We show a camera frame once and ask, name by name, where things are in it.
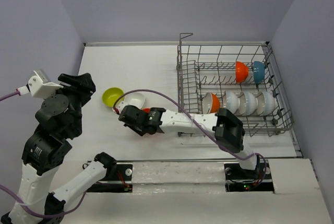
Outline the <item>lime green bowl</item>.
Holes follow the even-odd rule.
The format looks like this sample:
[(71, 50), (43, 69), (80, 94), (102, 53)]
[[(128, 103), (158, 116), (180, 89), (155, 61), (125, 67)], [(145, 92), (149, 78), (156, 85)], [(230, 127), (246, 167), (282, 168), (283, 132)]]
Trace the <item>lime green bowl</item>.
[(115, 101), (124, 94), (123, 90), (118, 87), (107, 89), (102, 95), (102, 102), (107, 107), (112, 107)]

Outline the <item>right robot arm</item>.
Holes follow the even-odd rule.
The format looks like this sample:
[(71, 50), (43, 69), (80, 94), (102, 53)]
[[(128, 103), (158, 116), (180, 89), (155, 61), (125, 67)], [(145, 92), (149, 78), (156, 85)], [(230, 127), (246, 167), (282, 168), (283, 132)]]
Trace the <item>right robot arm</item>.
[(127, 104), (117, 106), (116, 113), (124, 126), (140, 136), (156, 133), (205, 135), (237, 159), (244, 177), (259, 177), (260, 157), (244, 142), (243, 122), (227, 109), (209, 114), (181, 113), (164, 108), (150, 108), (149, 112), (145, 112)]

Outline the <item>yellow striped bowl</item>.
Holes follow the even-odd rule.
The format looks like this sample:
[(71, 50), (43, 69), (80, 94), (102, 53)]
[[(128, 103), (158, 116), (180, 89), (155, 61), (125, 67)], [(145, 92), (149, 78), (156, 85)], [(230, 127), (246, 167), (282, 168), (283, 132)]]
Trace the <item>yellow striped bowl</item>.
[(212, 92), (207, 92), (202, 99), (203, 114), (217, 113), (219, 108), (220, 101), (218, 97)]

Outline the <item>blue bowl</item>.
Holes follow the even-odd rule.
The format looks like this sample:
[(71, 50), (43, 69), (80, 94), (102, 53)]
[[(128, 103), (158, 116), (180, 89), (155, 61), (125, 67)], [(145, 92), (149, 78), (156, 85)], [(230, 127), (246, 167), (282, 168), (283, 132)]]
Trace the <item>blue bowl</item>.
[(265, 79), (265, 65), (260, 61), (253, 63), (253, 77), (255, 84), (259, 84)]

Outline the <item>small orange bowl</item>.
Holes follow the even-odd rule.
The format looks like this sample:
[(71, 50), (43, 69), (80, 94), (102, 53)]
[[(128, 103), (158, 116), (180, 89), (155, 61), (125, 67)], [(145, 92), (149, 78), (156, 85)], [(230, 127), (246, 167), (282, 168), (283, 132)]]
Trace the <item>small orange bowl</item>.
[(244, 82), (249, 74), (249, 69), (248, 67), (243, 63), (237, 61), (235, 63), (235, 78), (237, 83), (242, 83)]

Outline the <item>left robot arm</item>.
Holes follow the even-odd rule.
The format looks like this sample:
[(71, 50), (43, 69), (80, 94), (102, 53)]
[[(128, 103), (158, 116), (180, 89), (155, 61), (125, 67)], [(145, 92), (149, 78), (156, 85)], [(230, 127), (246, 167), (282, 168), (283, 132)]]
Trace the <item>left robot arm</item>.
[(90, 74), (61, 74), (51, 82), (35, 70), (27, 84), (16, 90), (43, 100), (35, 118), (38, 126), (25, 143), (22, 177), (18, 193), (13, 194), (12, 210), (1, 223), (60, 223), (73, 212), (71, 204), (81, 202), (95, 182), (115, 175), (116, 160), (102, 152), (64, 186), (50, 191), (53, 178), (71, 150), (70, 141), (82, 133), (82, 107), (91, 99), (96, 86)]

